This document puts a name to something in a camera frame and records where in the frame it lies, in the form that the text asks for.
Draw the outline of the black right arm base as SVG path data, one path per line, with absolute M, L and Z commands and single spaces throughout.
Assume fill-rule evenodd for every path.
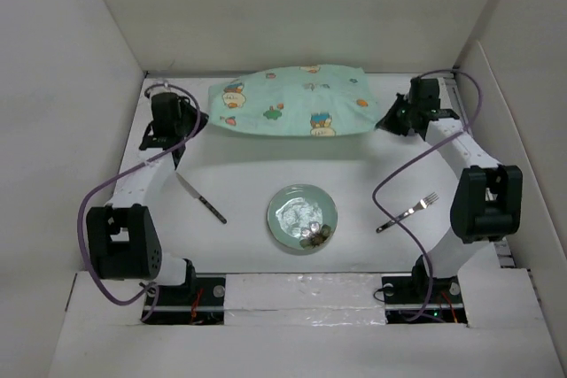
M 457 276 L 430 280 L 422 261 L 410 274 L 383 274 L 373 298 L 382 303 L 387 324 L 467 324 Z

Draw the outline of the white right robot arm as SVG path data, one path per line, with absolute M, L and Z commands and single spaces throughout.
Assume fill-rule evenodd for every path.
M 454 278 L 491 241 L 517 232 L 521 219 L 523 174 L 486 153 L 456 112 L 440 107 L 440 82 L 429 73 L 410 81 L 377 128 L 394 135 L 417 134 L 437 151 L 458 179 L 449 211 L 449 229 L 416 261 L 409 290 L 431 301 L 442 281 Z

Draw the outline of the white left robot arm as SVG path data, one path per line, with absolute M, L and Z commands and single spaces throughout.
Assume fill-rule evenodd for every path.
M 105 205 L 86 214 L 89 260 L 100 280 L 156 282 L 184 305 L 195 298 L 198 284 L 190 277 L 187 259 L 162 249 L 151 206 L 175 173 L 185 144 L 204 128 L 208 116 L 178 86 L 144 95 L 150 100 L 151 120 L 136 150 L 139 164 L 120 175 L 119 187 Z

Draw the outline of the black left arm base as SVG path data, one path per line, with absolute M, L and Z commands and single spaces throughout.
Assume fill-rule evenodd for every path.
M 164 326 L 217 326 L 224 324 L 225 274 L 192 271 L 181 286 L 160 286 L 159 297 L 144 300 L 142 323 Z

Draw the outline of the green cartoon print cloth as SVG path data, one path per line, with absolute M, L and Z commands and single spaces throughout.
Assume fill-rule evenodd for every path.
M 350 66 L 272 68 L 208 90 L 209 123 L 247 135 L 358 135 L 384 115 L 367 75 Z

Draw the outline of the pale green floral plate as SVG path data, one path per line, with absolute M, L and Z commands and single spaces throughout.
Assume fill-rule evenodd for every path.
M 338 225 L 338 208 L 325 190 L 294 184 L 280 189 L 269 201 L 267 225 L 283 247 L 308 254 L 330 242 Z

